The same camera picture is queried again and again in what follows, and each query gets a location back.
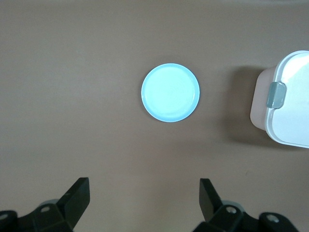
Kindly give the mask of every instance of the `brown table surface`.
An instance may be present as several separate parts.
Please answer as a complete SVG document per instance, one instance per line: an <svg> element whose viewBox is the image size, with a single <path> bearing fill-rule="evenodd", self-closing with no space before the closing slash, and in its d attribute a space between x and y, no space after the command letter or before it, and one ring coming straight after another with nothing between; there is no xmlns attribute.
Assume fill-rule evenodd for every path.
<svg viewBox="0 0 309 232"><path fill-rule="evenodd" d="M253 217L308 231L309 150L249 118L259 73L309 50L308 16L297 0L1 0L0 210L25 215L88 176L76 232L190 232L210 178ZM140 98L168 62L201 91L177 123Z"/></svg>

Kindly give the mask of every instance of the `screw hole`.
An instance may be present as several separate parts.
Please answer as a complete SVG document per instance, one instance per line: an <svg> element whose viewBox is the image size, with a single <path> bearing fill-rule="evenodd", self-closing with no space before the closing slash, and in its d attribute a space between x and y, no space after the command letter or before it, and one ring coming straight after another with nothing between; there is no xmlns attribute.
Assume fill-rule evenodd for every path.
<svg viewBox="0 0 309 232"><path fill-rule="evenodd" d="M45 206L44 208L41 209L41 213L45 213L47 211L50 210L50 207L49 206Z"/></svg>
<svg viewBox="0 0 309 232"><path fill-rule="evenodd" d="M2 214L2 215L0 216L0 220L4 220L4 219L6 219L8 216L9 216L8 214Z"/></svg>
<svg viewBox="0 0 309 232"><path fill-rule="evenodd" d="M267 219L271 222L275 222L275 223L279 222L279 219L275 215L272 215L272 214L267 215Z"/></svg>
<svg viewBox="0 0 309 232"><path fill-rule="evenodd" d="M235 214L237 213L237 210L231 206L226 208L227 212L229 212L230 214Z"/></svg>

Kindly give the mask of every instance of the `light blue plate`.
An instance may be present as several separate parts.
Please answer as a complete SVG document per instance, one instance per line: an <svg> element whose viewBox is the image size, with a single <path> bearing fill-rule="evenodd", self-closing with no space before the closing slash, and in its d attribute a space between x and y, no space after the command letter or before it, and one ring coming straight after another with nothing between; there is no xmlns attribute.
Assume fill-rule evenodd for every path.
<svg viewBox="0 0 309 232"><path fill-rule="evenodd" d="M163 122L188 117L199 100L199 85L194 74L179 64L162 64L150 71L141 87L146 110Z"/></svg>

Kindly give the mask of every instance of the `white container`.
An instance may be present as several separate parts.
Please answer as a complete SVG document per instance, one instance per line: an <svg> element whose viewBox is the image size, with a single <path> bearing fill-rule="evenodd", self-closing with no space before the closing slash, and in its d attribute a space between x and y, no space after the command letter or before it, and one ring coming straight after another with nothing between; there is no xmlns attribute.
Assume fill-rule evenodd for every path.
<svg viewBox="0 0 309 232"><path fill-rule="evenodd" d="M258 77L251 122L278 143L309 148L309 51L297 51Z"/></svg>

